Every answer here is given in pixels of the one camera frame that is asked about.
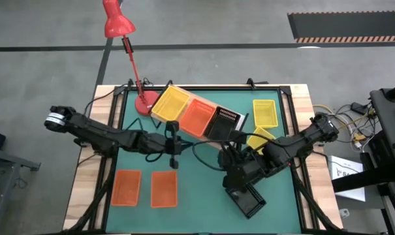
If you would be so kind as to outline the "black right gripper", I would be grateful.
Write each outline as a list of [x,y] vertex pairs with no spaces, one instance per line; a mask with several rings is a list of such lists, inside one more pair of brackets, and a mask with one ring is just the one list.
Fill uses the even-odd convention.
[[234,148],[221,150],[221,168],[226,172],[222,185],[230,191],[245,193],[247,186],[265,177],[258,158],[251,153],[245,155]]

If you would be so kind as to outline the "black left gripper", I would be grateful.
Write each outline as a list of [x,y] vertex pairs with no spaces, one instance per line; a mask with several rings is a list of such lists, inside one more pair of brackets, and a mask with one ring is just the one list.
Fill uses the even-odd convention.
[[165,146],[162,154],[170,155],[169,166],[172,169],[178,169],[179,162],[176,160],[176,155],[182,153],[182,148],[189,148],[193,145],[193,142],[182,140],[181,136],[177,135],[177,132],[171,132],[171,136],[167,136],[167,132],[164,132]]

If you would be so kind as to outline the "yellow plastic basket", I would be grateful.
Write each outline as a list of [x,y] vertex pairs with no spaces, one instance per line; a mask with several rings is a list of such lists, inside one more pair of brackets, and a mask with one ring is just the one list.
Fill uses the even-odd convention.
[[165,121],[174,121],[186,107],[190,95],[176,86],[169,86],[155,103],[151,112]]
[[256,127],[271,129],[278,126],[276,104],[274,100],[253,100],[253,115]]
[[257,127],[253,135],[251,135],[247,139],[247,145],[251,147],[252,149],[256,149],[259,146],[265,144],[268,140],[275,140],[275,136],[270,134],[268,131],[261,127]]

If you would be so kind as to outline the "orange plastic basket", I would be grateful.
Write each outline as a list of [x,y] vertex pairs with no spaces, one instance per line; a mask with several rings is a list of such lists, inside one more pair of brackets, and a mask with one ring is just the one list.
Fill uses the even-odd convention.
[[117,170],[112,191],[112,206],[136,206],[139,201],[140,170]]
[[151,173],[151,207],[175,208],[178,205],[178,178],[176,171]]
[[214,113],[214,106],[194,99],[180,120],[180,128],[186,133],[200,138],[204,135]]

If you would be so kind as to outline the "wooden shelf with black legs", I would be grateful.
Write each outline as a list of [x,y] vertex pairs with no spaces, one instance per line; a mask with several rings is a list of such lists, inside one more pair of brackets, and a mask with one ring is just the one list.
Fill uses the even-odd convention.
[[[169,81],[169,82],[167,83],[167,85],[163,88],[162,92],[159,94],[159,96],[158,96],[157,100],[155,101],[155,103],[160,99],[161,95],[165,92],[165,90],[166,90],[169,86],[175,86],[175,85],[172,83],[172,81]],[[228,108],[225,107],[225,106],[220,105],[218,102],[215,102],[213,98],[208,99],[208,98],[203,97],[202,95],[200,95],[200,94],[197,93],[198,91],[230,91],[231,88],[229,88],[229,87],[216,87],[216,86],[176,86],[176,87],[179,87],[179,88],[183,89],[186,93],[188,93],[188,94],[190,95],[190,99],[188,100],[188,103],[187,103],[186,107],[183,109],[182,113],[181,113],[180,116],[177,118],[177,120],[175,120],[175,121],[177,121],[179,124],[180,124],[180,120],[181,120],[181,118],[182,118],[184,112],[186,111],[187,107],[191,104],[191,102],[192,102],[194,99],[198,99],[198,100],[200,100],[200,101],[202,101],[202,102],[205,102],[205,103],[207,103],[207,104],[209,104],[209,105],[211,105],[211,106],[214,106],[215,109],[216,109],[218,106],[221,106],[221,107],[223,107],[223,108],[226,108],[227,110],[233,111],[233,110],[231,110],[231,109],[228,109]],[[158,116],[156,116],[155,114],[153,114],[151,111],[150,111],[150,115],[151,115],[151,117],[156,118],[156,119],[158,119],[159,121],[165,123],[165,126],[166,126],[166,122],[167,122],[167,121],[165,121],[165,120],[159,118]],[[245,124],[245,122],[246,122],[246,118],[247,118],[247,115],[246,115],[246,114],[245,114],[245,115],[240,114],[240,119],[239,119],[239,121],[238,121],[238,123],[237,123],[237,125],[236,125],[236,128],[235,128],[234,130],[241,131],[241,130],[242,130],[242,127],[244,126],[244,124]],[[199,144],[209,144],[209,145],[211,145],[211,146],[213,146],[213,147],[215,147],[215,148],[217,148],[217,149],[221,149],[221,143],[222,143],[223,141],[225,141],[225,140],[230,140],[229,137],[228,137],[227,139],[225,139],[225,140],[211,140],[211,139],[206,138],[204,135],[203,135],[202,137],[200,137],[200,138],[199,138],[199,137],[195,137],[195,136],[190,135],[190,134],[188,134],[188,135],[191,136],[191,137],[193,137],[193,138],[196,138],[196,139],[198,140],[197,142],[193,142],[193,145],[192,145],[191,147],[189,147],[189,149],[191,149],[191,150],[194,150],[195,146],[196,146],[196,145],[199,145]]]

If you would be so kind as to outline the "green table mat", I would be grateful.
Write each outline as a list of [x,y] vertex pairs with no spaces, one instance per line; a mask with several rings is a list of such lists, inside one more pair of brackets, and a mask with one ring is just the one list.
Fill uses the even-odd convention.
[[[209,144],[201,144],[194,150],[183,151],[177,157],[178,205],[175,208],[152,208],[151,173],[170,170],[170,157],[162,155],[156,162],[146,162],[144,155],[120,150],[116,168],[140,170],[142,173],[139,201],[136,206],[110,206],[106,232],[179,232],[182,229],[180,224],[191,218],[195,218],[198,225],[208,225],[209,228],[217,230],[220,223],[234,221],[232,208],[225,207],[227,198],[234,205],[235,203],[222,186],[224,174],[207,167],[207,164],[217,166],[218,153],[218,149]],[[255,188],[264,198],[262,191],[257,189],[257,184]],[[262,225],[261,221],[253,220],[254,216],[249,219],[250,233],[257,233],[256,230]]]

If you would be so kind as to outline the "white cardboard box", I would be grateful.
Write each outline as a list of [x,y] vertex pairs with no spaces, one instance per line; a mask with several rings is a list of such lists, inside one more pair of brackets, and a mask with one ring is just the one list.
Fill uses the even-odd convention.
[[[333,180],[345,176],[350,176],[351,174],[358,174],[363,172],[364,170],[362,163],[357,163],[333,155],[330,156],[329,163],[330,163],[329,166],[330,176]],[[366,201],[365,189],[363,187],[358,189],[351,189],[348,191],[338,192],[336,193],[336,195],[361,202]]]

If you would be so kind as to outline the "black power adapter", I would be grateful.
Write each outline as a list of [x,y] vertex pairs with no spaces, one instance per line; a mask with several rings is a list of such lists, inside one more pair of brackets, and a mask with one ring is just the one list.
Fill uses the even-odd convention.
[[357,102],[351,104],[350,110],[356,112],[357,114],[364,115],[368,112],[368,105],[363,105]]

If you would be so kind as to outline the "red desk lamp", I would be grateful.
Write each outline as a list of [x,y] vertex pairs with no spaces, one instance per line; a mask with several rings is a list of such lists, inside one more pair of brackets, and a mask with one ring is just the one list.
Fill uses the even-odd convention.
[[154,105],[159,94],[155,91],[145,91],[144,84],[140,81],[138,69],[133,57],[133,47],[128,38],[128,34],[136,31],[134,24],[123,15],[118,0],[103,0],[103,7],[106,13],[106,22],[104,25],[104,35],[106,38],[121,37],[125,51],[129,55],[129,60],[133,67],[138,87],[138,96],[135,99],[134,106],[136,111],[143,116],[149,116],[151,107]]

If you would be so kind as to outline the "dark grey equipment cart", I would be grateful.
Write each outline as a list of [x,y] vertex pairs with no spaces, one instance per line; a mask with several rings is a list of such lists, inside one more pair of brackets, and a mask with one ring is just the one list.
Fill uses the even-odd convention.
[[382,130],[369,142],[370,153],[360,154],[365,171],[332,181],[336,193],[376,185],[395,208],[395,87],[370,92]]

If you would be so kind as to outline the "grey metal stand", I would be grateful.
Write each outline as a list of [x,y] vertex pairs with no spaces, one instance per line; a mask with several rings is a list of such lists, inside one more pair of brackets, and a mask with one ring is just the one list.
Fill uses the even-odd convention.
[[0,218],[5,210],[5,204],[11,190],[18,184],[16,181],[23,166],[29,168],[30,171],[38,171],[40,163],[10,155],[0,150]]

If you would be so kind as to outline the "black hazard-striped floor mat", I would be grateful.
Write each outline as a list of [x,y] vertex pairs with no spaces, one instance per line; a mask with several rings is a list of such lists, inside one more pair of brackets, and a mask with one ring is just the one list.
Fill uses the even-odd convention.
[[297,43],[395,42],[395,11],[292,12]]

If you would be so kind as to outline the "black metal table frame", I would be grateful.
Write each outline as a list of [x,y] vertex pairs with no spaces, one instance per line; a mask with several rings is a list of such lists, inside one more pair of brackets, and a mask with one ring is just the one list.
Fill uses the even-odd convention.
[[[258,84],[255,89],[252,89],[251,86],[246,84],[200,84],[184,85],[183,88],[193,93],[207,91],[210,95],[229,95],[239,91],[242,96],[247,97],[248,95],[266,95],[266,92],[275,89],[275,86]],[[309,118],[314,115],[307,85],[285,84],[278,85],[277,88],[282,92],[283,115],[286,119],[288,133],[306,128],[310,123]],[[314,153],[307,158],[304,166],[300,167],[297,172],[300,178],[309,185],[313,198],[322,211],[331,222],[341,228],[343,224],[339,215],[336,196],[322,153],[322,147],[315,147]],[[84,163],[77,168],[74,175],[71,197],[63,223],[63,229],[65,230],[69,230],[75,225],[87,210],[93,200],[98,175],[107,176],[109,170],[113,167],[110,159],[106,160],[104,164],[100,164],[99,157],[88,159],[91,154],[91,148],[84,148],[81,151],[80,160]],[[324,229],[323,224],[309,209],[305,198],[301,194],[293,192],[290,182],[291,172],[290,170],[284,170],[273,178],[257,184],[257,189],[262,191],[264,198],[267,200],[267,205],[253,218],[254,221],[259,220],[262,223],[256,230],[258,234],[299,233],[302,227]],[[220,223],[220,228],[216,230],[209,228],[208,225],[198,225],[197,220],[191,218],[180,224],[182,229],[179,232],[181,234],[249,234],[251,231],[248,224],[251,223],[251,220],[245,219],[229,198],[225,200],[225,203],[226,208],[232,208],[233,210],[232,214],[235,220],[231,223]]]

